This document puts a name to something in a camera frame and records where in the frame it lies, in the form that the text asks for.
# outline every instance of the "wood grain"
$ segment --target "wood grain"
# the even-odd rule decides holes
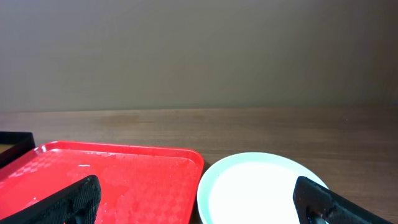
[[[12,144],[0,144],[0,153],[2,153],[5,150],[11,148],[12,146],[14,146],[14,145],[12,145]]]
[[[208,165],[269,152],[314,171],[333,191],[398,223],[398,108],[263,108],[3,113],[0,129],[66,139],[189,147]],[[192,223],[199,223],[197,209]]]

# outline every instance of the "table surface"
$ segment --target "table surface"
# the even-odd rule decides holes
[[[11,148],[12,146],[14,146],[14,145],[12,145],[12,144],[0,144],[0,153],[2,153],[5,150]]]
[[[303,164],[331,190],[398,223],[398,108],[258,108],[0,113],[36,144],[75,140],[189,147],[207,165],[239,152]],[[195,206],[192,223],[199,223]]]

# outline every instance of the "red tray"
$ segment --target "red tray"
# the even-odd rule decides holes
[[[50,142],[0,169],[0,219],[94,174],[95,223],[188,223],[202,170],[191,149]]]

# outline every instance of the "plate rim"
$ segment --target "plate rim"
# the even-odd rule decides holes
[[[215,162],[212,166],[210,166],[208,170],[206,170],[206,172],[203,174],[203,177],[200,179],[197,191],[197,204],[199,216],[203,224],[213,223],[210,217],[210,210],[206,205],[208,205],[208,199],[211,189],[214,186],[215,180],[226,169],[244,162],[268,162],[282,167],[286,167],[288,169],[291,169],[290,167],[294,166],[294,169],[298,169],[299,172],[308,172],[310,174],[307,175],[308,178],[328,189],[326,184],[314,172],[299,164],[298,162],[295,162],[286,157],[278,156],[267,152],[242,152],[238,154],[233,154]]]

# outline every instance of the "gray wall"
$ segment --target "gray wall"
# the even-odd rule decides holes
[[[2,0],[0,111],[398,103],[397,4]]]

